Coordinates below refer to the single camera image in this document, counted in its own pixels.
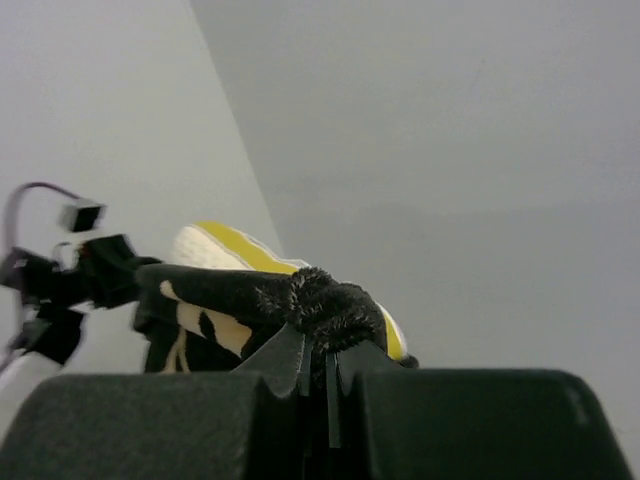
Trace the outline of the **black pillowcase with beige flowers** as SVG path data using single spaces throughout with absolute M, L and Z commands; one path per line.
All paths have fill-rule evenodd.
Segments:
M 136 281 L 133 328 L 148 342 L 147 373 L 233 370 L 285 325 L 312 340 L 314 369 L 325 354 L 363 340 L 405 368 L 419 365 L 397 346 L 398 330 L 368 292 L 317 267 L 274 273 L 159 263 L 142 267 Z

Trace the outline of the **white pillow with yellow edge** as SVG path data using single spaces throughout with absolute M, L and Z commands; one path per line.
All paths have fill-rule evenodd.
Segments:
M 175 238 L 170 258 L 178 265 L 214 271 L 293 274 L 309 265 L 304 260 L 281 258 L 254 237 L 215 221 L 183 227 Z M 258 339 L 258 327 L 246 326 L 233 316 L 198 306 L 193 300 L 185 300 L 176 293 L 176 288 L 177 284 L 173 281 L 164 281 L 160 287 L 162 293 L 178 302 L 177 323 L 181 328 L 171 348 L 168 369 L 176 364 L 184 371 L 196 369 L 195 364 L 187 358 L 188 333 L 219 346 L 223 353 L 231 354 L 235 360 L 249 355 L 252 340 L 257 341 L 258 345 L 264 343 Z

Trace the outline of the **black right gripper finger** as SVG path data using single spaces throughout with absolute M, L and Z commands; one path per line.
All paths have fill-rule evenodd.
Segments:
M 364 342 L 326 358 L 341 479 L 629 479 L 598 397 L 553 369 L 409 369 Z

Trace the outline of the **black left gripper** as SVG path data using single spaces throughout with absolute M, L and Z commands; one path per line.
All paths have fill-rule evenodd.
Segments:
M 75 263 L 14 247 L 1 285 L 17 293 L 13 356 L 75 309 L 114 309 L 139 295 L 136 272 L 158 264 L 122 234 L 75 247 Z M 59 375 L 21 404 L 1 447 L 5 479 L 296 479 L 297 386 L 304 339 L 282 331 L 231 372 Z

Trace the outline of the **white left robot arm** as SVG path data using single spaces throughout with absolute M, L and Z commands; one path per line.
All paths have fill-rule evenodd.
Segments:
M 152 335 L 135 375 L 65 376 L 30 347 L 1 373 L 5 479 L 297 479 L 300 347 L 281 325 L 262 326 L 254 286 L 299 265 L 215 222 L 183 228 L 167 264 L 136 269 L 121 236 L 86 242 L 65 272 L 28 271 L 41 297 L 69 288 L 55 309 L 80 337 L 74 305 L 96 300 L 89 271 L 106 279 L 104 304 L 137 302 Z

